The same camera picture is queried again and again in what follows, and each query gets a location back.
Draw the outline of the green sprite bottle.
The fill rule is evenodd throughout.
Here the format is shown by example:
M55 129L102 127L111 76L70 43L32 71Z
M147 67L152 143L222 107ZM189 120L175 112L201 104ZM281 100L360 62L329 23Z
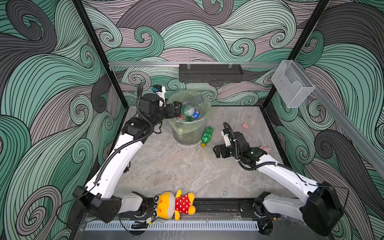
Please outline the green sprite bottle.
M214 129L212 127L206 127L202 135L201 147L205 148L207 144L211 141Z

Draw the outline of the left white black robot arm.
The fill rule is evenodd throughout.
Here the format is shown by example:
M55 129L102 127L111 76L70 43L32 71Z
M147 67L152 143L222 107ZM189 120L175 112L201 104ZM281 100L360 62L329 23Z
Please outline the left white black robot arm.
M180 117L182 106L181 102L165 103L161 94L145 94L139 98L137 115L125 123L114 149L101 168L85 186L78 186L73 191L75 200L84 210L109 223L120 213L140 209L144 197L139 194L122 198L114 196L117 183L133 156L154 133L155 126L165 119Z

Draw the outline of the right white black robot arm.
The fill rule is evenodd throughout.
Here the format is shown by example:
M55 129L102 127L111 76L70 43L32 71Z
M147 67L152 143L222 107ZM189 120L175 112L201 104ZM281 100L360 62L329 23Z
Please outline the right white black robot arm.
M230 130L221 132L224 144L213 147L217 158L233 157L246 171L259 171L280 183L294 198L261 193L253 203L254 213L267 221L261 229L271 229L273 218L286 216L305 223L321 236L328 236L344 215L336 187L318 183L279 163L259 147L250 147L244 135Z

